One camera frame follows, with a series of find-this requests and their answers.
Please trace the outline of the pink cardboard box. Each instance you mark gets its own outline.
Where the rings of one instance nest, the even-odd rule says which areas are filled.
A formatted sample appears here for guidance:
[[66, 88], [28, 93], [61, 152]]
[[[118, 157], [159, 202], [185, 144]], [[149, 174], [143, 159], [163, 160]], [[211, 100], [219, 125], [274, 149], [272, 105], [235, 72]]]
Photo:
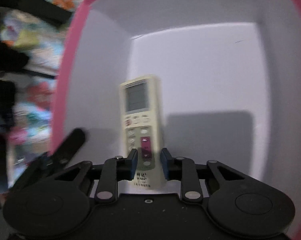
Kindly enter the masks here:
[[125, 153], [119, 85], [161, 80], [165, 146], [214, 159], [294, 202], [301, 239], [301, 0], [84, 0], [67, 32], [51, 148], [76, 127], [74, 162]]

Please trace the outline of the cream air conditioner remote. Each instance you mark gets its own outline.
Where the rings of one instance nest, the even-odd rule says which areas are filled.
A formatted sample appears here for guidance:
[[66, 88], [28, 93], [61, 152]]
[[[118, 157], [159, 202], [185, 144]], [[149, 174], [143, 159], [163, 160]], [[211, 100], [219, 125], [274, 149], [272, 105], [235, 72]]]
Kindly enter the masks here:
[[146, 75], [122, 83], [119, 103], [125, 150], [136, 149], [138, 153], [133, 185], [143, 190], [160, 189], [165, 178], [160, 160], [163, 126], [159, 78]]

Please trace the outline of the floral quilt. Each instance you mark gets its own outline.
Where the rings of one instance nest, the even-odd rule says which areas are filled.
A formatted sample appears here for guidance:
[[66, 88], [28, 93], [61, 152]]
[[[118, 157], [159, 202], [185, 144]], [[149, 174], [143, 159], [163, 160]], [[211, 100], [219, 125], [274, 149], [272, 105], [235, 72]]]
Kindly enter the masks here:
[[7, 73], [1, 78], [14, 82], [17, 90], [15, 126], [8, 139], [8, 187], [31, 161], [49, 149], [51, 104], [70, 23], [68, 19], [55, 27], [17, 9], [8, 9], [1, 18], [1, 42], [29, 57], [23, 73]]

